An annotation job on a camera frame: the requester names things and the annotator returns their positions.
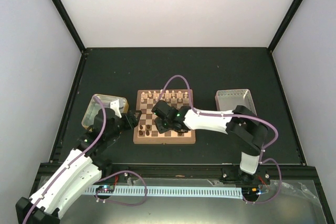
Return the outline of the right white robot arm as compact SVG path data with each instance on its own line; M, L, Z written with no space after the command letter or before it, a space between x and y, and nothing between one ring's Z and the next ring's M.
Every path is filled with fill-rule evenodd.
M229 111L202 111L191 106L176 109L165 101L158 101L152 113L156 116L154 121L159 133L207 130L227 134L241 151L239 179L250 184L258 177L257 168L268 127L245 106L238 105Z

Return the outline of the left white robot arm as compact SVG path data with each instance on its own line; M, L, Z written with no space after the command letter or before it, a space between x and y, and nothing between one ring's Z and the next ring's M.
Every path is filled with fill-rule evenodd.
M29 198L22 197L15 205L19 223L60 223L70 206L98 182L108 181L113 169L101 153L124 131L134 129L141 111L116 115L110 108L100 109L84 135L78 138L66 160L55 173Z

